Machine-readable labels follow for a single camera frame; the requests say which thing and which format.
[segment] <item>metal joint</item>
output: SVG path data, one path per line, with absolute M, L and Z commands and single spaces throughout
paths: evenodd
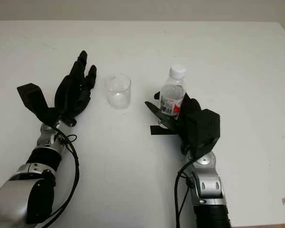
M 215 169 L 216 157 L 209 152 L 191 165 L 192 201 L 194 205 L 226 205 L 224 191 Z

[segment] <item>silver robotic arm segment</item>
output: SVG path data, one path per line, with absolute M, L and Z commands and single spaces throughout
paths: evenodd
M 222 182 L 209 152 L 191 165 L 191 196 L 197 228 L 231 228 Z
M 222 182 L 215 167 L 216 157 L 213 152 L 209 152 L 192 164 L 193 205 L 226 205 Z
M 64 134 L 70 131 L 62 121 L 56 128 Z M 28 162 L 0 188 L 0 227 L 32 228 L 52 211 L 55 175 L 65 145 L 51 127 L 42 124 L 40 131 Z

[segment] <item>plastic water bottle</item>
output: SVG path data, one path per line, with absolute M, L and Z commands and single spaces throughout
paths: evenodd
M 185 96 L 184 76 L 186 68 L 182 65 L 173 65 L 170 68 L 169 78 L 163 85 L 160 93 L 160 110 L 169 116 L 177 116 Z

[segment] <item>bottle label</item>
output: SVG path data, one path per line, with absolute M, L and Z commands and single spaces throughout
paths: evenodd
M 181 109 L 182 99 L 174 100 L 161 96 L 160 110 L 166 115 L 177 115 Z

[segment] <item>white wall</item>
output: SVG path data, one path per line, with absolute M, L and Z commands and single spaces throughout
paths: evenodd
M 243 20 L 285 29 L 285 0 L 0 0 L 0 20 Z

